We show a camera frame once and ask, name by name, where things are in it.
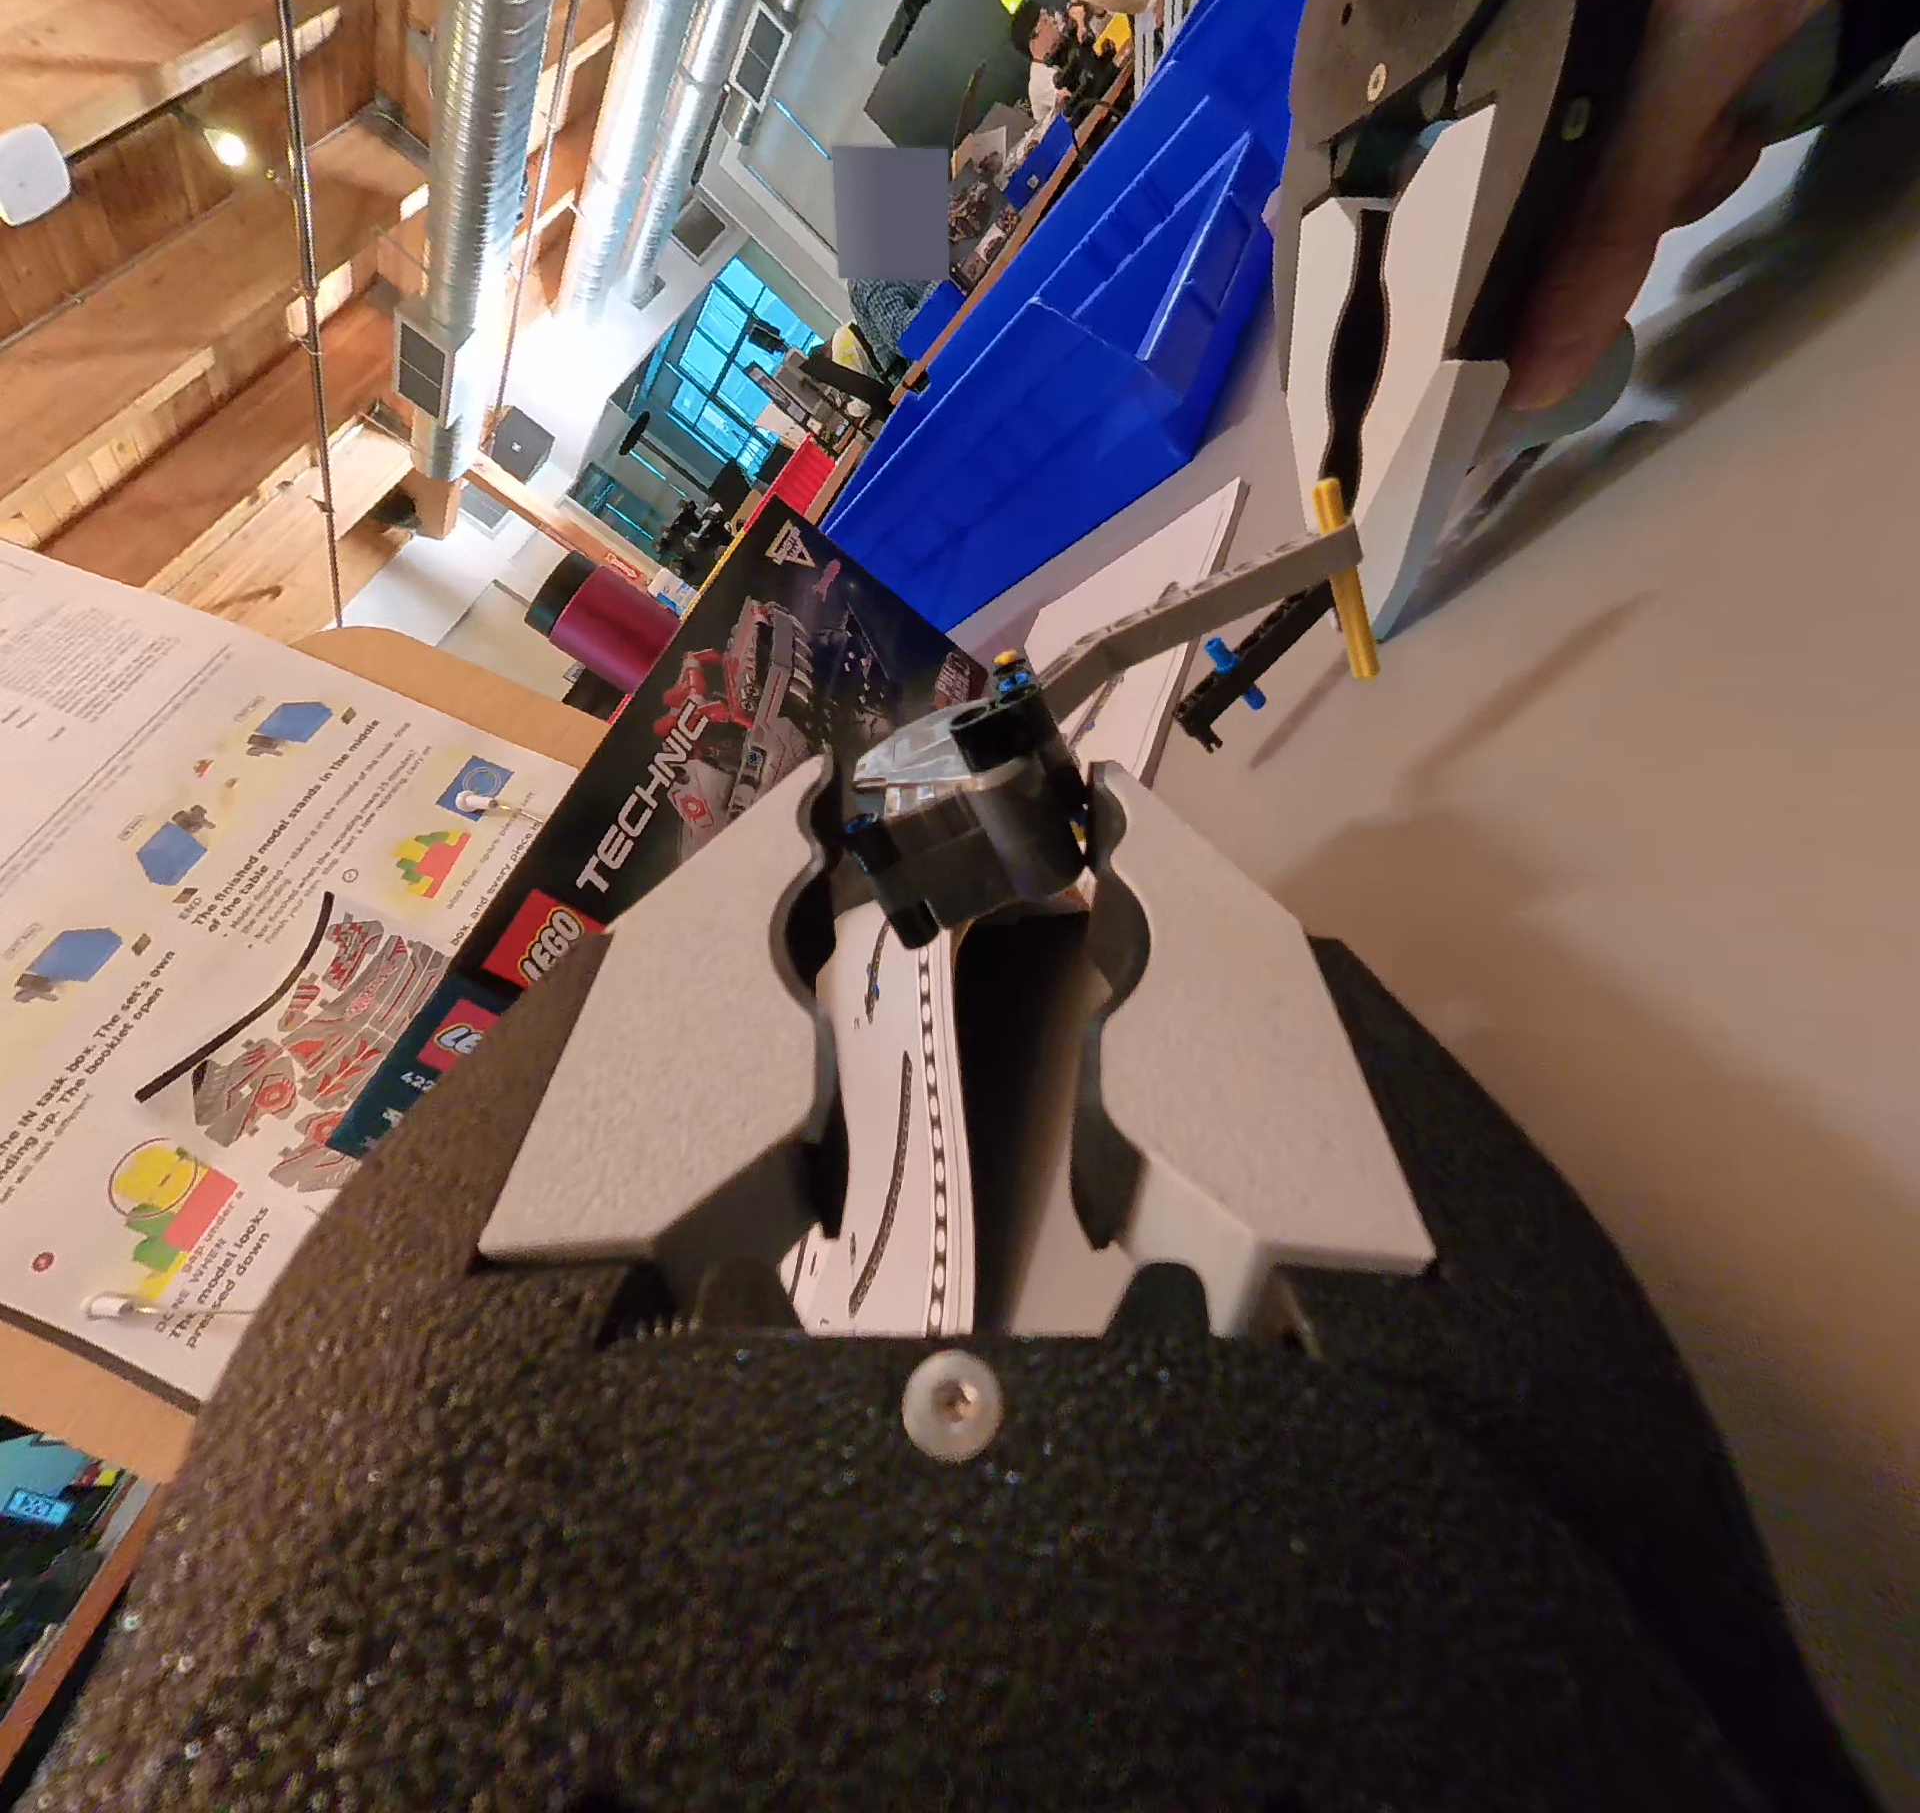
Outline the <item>dark grey panel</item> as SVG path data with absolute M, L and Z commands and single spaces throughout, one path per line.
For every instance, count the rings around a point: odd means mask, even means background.
M 1003 0 L 899 0 L 877 57 L 863 113 L 892 145 L 950 149 L 989 106 L 1024 103 Z

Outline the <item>white ceiling access point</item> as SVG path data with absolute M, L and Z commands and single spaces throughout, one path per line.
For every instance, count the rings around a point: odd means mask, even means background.
M 20 121 L 0 137 L 0 216 L 18 230 L 72 195 L 72 170 L 48 124 Z

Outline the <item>long black toy beam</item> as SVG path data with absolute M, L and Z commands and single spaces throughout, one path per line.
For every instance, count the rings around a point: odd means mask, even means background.
M 1209 671 L 1179 698 L 1175 707 L 1175 725 L 1184 735 L 1200 746 L 1208 753 L 1223 749 L 1220 722 L 1230 708 L 1248 708 L 1241 702 L 1241 687 L 1255 680 L 1264 692 L 1264 677 L 1278 665 L 1278 659 L 1296 646 L 1311 625 L 1324 622 L 1331 614 L 1328 585 L 1308 588 L 1296 595 L 1282 600 L 1258 625 L 1235 646 L 1241 668 L 1230 674 L 1217 674 L 1208 655 Z

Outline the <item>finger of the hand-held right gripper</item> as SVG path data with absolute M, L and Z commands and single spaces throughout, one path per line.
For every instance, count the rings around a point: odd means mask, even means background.
M 1299 491 L 1331 477 L 1361 497 L 1367 409 L 1379 394 L 1388 343 L 1384 252 L 1388 195 L 1325 195 L 1296 222 L 1284 346 L 1284 413 Z
M 1469 242 L 1489 210 L 1498 131 L 1498 103 L 1446 121 L 1384 227 L 1384 336 L 1357 412 L 1352 507 L 1358 585 L 1379 641 L 1409 611 L 1504 383 L 1498 356 L 1472 356 L 1458 343 L 1483 271 Z

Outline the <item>silver ventilation duct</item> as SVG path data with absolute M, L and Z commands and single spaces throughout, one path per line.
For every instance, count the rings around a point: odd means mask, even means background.
M 395 306 L 415 468 L 459 480 L 504 362 L 504 291 L 555 0 L 439 0 L 428 54 L 422 279 Z
M 698 3 L 626 0 L 622 6 L 564 261 L 565 316 L 595 316 L 635 277 L 644 222 L 658 198 L 655 152 Z
M 655 291 L 658 260 L 761 8 L 766 0 L 655 0 L 658 58 L 637 118 L 635 204 L 617 252 L 617 291 L 632 306 Z

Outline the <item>open instruction booklet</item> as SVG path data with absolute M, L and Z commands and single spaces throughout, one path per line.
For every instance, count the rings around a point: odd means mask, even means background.
M 1024 637 L 1030 665 L 1047 671 L 1091 628 L 1212 574 L 1242 500 L 1242 480 L 1220 486 L 1051 600 Z M 1151 781 L 1194 643 L 1132 665 L 1072 707 L 1063 735 L 1082 766 L 1115 759 Z M 817 996 L 832 1018 L 850 1135 L 842 1221 L 837 1236 L 811 1227 L 787 1253 L 780 1276 L 814 1336 L 971 1329 L 971 1163 L 950 984 L 956 936 L 910 950 L 863 901 L 837 917 L 835 938 Z

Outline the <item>dark toy set box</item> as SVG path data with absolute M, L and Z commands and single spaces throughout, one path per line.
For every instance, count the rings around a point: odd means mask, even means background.
M 983 684 L 978 659 L 792 503 L 766 500 L 422 1010 L 328 1127 L 328 1150 L 367 1156 L 510 1004 L 787 774 L 829 753 L 851 814 L 850 774 L 868 749 Z

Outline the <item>grey toy motor assembly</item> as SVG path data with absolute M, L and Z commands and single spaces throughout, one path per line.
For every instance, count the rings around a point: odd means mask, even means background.
M 904 725 L 851 768 L 863 807 L 842 848 L 863 871 L 892 930 L 923 947 L 1015 904 L 1044 904 L 1087 868 L 1091 781 L 1062 725 L 1106 683 L 1208 637 L 1235 616 L 1278 608 L 1357 574 L 1357 523 L 1337 482 L 1317 491 L 1328 526 L 1085 631 L 1047 668 L 1003 653 L 987 692 Z

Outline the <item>large window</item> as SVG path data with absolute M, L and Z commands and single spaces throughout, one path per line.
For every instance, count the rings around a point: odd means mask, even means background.
M 753 266 L 732 260 L 699 294 L 686 336 L 667 348 L 667 409 L 699 440 L 732 447 L 769 404 L 761 376 L 772 376 L 787 352 L 817 346 L 819 330 Z

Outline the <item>blue plastic storage bins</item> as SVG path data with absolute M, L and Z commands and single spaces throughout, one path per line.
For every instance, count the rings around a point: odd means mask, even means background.
M 883 427 L 825 535 L 953 628 L 1179 470 L 1270 294 L 1306 0 L 1199 0 Z

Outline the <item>printed instruction sheet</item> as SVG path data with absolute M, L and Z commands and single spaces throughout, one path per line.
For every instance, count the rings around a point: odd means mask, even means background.
M 5 552 L 2 1311 L 199 1408 L 571 774 Z

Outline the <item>thin metal rod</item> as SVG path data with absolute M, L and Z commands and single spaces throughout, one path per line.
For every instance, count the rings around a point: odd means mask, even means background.
M 303 137 L 303 110 L 301 110 L 301 54 L 298 54 L 298 8 L 294 0 L 273 0 L 273 45 L 279 63 L 279 90 L 282 90 L 282 187 L 294 210 L 294 246 L 298 246 L 298 288 L 301 288 L 301 348 L 310 386 L 310 455 L 319 486 L 319 512 L 324 535 L 324 574 L 331 600 L 331 625 L 345 625 L 345 595 L 342 595 L 342 558 L 340 558 L 340 523 L 337 523 L 337 497 L 331 477 L 331 416 L 324 403 L 324 348 L 321 348 L 321 312 L 319 312 L 319 257 L 316 257 L 316 219 L 312 219 L 312 185 L 310 185 L 310 155 Z

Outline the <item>yellow toy axle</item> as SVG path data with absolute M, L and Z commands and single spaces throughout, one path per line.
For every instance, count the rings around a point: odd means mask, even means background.
M 1324 477 L 1311 486 L 1311 512 L 1324 535 L 1357 529 L 1345 503 L 1342 480 L 1336 477 Z M 1357 680 L 1375 680 L 1379 674 L 1379 653 L 1361 595 L 1358 567 L 1351 562 L 1328 573 L 1325 585 L 1331 600 L 1331 622 L 1337 625 L 1351 674 Z

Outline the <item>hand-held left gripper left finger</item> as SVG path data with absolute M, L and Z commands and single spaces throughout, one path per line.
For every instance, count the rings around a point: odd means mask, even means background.
M 817 975 L 835 950 L 832 753 L 804 759 L 598 936 L 477 1253 L 640 1260 L 676 1296 L 837 1233 L 850 1142 Z

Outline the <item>person's right hand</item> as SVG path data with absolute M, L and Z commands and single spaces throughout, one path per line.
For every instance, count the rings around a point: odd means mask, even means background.
M 1659 239 L 1753 170 L 1762 137 L 1735 100 L 1826 3 L 1652 0 L 1613 140 L 1522 316 L 1509 409 L 1551 409 L 1585 383 Z

